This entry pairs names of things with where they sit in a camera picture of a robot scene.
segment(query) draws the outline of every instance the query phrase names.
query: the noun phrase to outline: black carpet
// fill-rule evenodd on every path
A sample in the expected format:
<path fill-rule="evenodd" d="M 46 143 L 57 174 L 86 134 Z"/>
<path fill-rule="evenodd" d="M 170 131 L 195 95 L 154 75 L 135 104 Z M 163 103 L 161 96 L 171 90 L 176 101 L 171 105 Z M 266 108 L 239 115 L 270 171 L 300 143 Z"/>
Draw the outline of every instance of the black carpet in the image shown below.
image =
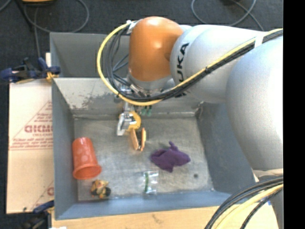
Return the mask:
<path fill-rule="evenodd" d="M 0 8 L 7 0 L 0 0 Z M 137 20 L 147 16 L 163 16 L 179 24 L 201 24 L 191 10 L 192 0 L 82 0 L 90 12 L 88 23 L 82 33 L 109 33 L 127 20 Z M 243 7 L 250 8 L 253 0 L 234 0 Z M 245 11 L 231 0 L 197 0 L 194 9 L 206 23 L 231 25 L 239 20 Z M 36 23 L 48 31 L 74 31 L 80 28 L 86 19 L 86 10 L 78 0 L 57 0 L 36 11 L 27 6 L 27 14 Z M 251 14 L 235 27 L 269 31 L 283 27 L 283 0 L 256 0 Z M 42 56 L 49 50 L 49 35 L 38 30 L 39 51 Z M 0 70 L 17 66 L 23 58 L 36 63 L 38 52 L 34 30 L 30 28 L 12 0 L 0 11 Z M 10 229 L 24 222 L 29 214 L 6 215 L 6 179 L 8 149 L 8 85 L 0 82 L 0 228 Z"/>

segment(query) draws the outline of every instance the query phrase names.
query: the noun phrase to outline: orange plastic cup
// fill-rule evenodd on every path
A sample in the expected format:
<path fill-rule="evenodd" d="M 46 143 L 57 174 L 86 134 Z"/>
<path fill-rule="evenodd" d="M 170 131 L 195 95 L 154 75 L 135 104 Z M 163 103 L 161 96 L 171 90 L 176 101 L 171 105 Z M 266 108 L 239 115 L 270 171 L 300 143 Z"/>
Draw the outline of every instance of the orange plastic cup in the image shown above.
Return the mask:
<path fill-rule="evenodd" d="M 72 143 L 73 177 L 79 180 L 96 177 L 102 171 L 95 156 L 92 141 L 88 137 L 79 137 Z"/>

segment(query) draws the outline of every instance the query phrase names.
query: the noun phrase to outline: purple plush toy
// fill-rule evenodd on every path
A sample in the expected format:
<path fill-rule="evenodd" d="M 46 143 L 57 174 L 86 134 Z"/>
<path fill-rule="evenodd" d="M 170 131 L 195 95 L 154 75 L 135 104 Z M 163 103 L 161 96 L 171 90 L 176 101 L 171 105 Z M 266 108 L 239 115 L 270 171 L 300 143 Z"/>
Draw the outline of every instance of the purple plush toy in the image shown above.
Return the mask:
<path fill-rule="evenodd" d="M 190 162 L 190 157 L 179 151 L 174 143 L 169 142 L 171 145 L 169 149 L 159 149 L 151 155 L 151 161 L 158 167 L 168 172 L 173 171 L 174 166 L 182 166 Z"/>

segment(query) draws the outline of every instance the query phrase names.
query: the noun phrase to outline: small figurine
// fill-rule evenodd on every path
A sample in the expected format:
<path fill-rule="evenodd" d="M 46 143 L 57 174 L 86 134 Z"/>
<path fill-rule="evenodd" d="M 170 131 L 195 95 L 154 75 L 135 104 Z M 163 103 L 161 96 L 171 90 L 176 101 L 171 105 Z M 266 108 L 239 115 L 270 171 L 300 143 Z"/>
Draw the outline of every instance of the small figurine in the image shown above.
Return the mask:
<path fill-rule="evenodd" d="M 108 184 L 109 182 L 104 180 L 93 181 L 91 186 L 92 197 L 94 196 L 99 196 L 99 198 L 108 197 L 111 194 L 111 189 L 107 187 Z"/>

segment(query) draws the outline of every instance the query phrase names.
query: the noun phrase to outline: blue clamp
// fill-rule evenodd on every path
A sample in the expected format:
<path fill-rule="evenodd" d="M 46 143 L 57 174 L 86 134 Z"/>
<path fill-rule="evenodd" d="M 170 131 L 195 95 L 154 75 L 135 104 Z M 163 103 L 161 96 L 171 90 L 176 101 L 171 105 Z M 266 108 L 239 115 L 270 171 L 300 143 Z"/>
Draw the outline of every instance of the blue clamp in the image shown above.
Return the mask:
<path fill-rule="evenodd" d="M 28 58 L 23 59 L 22 64 L 14 67 L 7 68 L 0 72 L 1 79 L 10 83 L 17 83 L 26 80 L 44 79 L 48 73 L 59 75 L 61 69 L 59 66 L 48 66 L 43 58 L 38 59 L 39 69 L 35 68 Z"/>

